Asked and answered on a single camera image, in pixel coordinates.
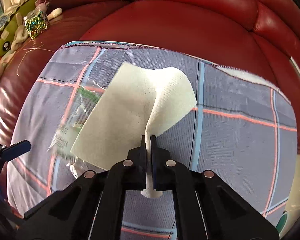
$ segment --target leather sofa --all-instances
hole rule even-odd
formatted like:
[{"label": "leather sofa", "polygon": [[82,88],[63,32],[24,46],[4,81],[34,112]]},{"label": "leather sofa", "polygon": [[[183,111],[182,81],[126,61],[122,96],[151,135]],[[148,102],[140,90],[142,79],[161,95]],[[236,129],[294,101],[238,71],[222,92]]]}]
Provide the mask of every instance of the leather sofa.
[{"label": "leather sofa", "polygon": [[300,68],[300,10],[292,0],[48,1],[63,14],[25,42],[0,80],[0,143],[10,144],[27,94],[61,45],[106,40],[191,54],[274,83],[294,108],[300,154],[300,77],[290,62]]}]

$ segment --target white paper towel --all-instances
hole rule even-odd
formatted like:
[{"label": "white paper towel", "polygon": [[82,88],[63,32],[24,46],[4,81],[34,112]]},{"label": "white paper towel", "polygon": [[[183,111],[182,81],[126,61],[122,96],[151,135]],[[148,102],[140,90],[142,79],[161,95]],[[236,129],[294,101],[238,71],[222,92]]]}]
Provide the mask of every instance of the white paper towel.
[{"label": "white paper towel", "polygon": [[197,101],[187,76],[177,68],[148,70],[123,63],[82,127],[71,153],[102,169],[127,158],[146,135],[147,197],[158,197],[151,175],[150,136],[180,121]]}]

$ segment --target yellow-green stuffed animal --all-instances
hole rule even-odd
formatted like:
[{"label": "yellow-green stuffed animal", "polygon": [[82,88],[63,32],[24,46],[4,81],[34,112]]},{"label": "yellow-green stuffed animal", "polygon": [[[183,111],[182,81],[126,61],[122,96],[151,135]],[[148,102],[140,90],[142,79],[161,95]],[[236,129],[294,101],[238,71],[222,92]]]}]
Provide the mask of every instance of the yellow-green stuffed animal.
[{"label": "yellow-green stuffed animal", "polygon": [[15,13],[10,16],[10,20],[0,28],[0,57],[11,49],[11,44],[14,39],[14,33],[18,28],[16,13],[20,13],[22,18],[35,9],[36,0],[27,0],[19,6]]}]

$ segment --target clear plastic wrapper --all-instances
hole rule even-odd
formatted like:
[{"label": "clear plastic wrapper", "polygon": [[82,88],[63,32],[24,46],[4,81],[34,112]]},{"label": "clear plastic wrapper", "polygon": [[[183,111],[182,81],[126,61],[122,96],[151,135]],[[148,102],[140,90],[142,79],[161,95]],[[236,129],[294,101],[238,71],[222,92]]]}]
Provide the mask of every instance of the clear plastic wrapper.
[{"label": "clear plastic wrapper", "polygon": [[76,91],[70,111],[64,116],[51,141],[48,152],[66,159],[73,176],[78,178],[87,170],[101,172],[102,169],[73,155],[70,150],[91,111],[101,98],[105,89],[96,82],[87,80]]}]

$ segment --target plush toy eye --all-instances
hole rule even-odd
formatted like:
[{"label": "plush toy eye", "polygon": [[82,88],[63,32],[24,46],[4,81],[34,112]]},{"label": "plush toy eye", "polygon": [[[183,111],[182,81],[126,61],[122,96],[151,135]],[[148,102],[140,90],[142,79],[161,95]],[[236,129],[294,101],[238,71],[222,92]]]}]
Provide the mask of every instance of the plush toy eye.
[{"label": "plush toy eye", "polygon": [[2,46],[3,51],[8,51],[10,48],[11,48],[11,43],[9,41],[6,41]]}]

